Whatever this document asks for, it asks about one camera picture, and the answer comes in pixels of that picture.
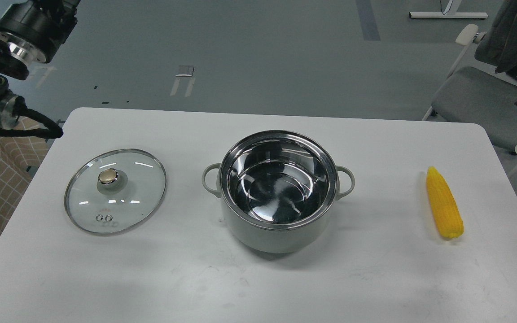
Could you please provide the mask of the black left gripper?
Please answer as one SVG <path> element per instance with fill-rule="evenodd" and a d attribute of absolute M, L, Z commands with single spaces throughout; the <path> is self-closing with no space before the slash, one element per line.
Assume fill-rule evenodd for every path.
<path fill-rule="evenodd" d="M 30 43 L 49 63 L 78 20 L 78 0 L 27 0 L 11 5 L 0 19 L 0 32 Z"/>

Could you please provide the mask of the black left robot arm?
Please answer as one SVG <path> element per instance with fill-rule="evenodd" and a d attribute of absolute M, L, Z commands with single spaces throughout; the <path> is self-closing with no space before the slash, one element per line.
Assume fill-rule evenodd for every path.
<path fill-rule="evenodd" d="M 57 139 L 63 130 L 30 109 L 9 88 L 8 77 L 26 80 L 32 63 L 49 63 L 78 20 L 78 0 L 27 0 L 0 19 L 0 137 Z"/>

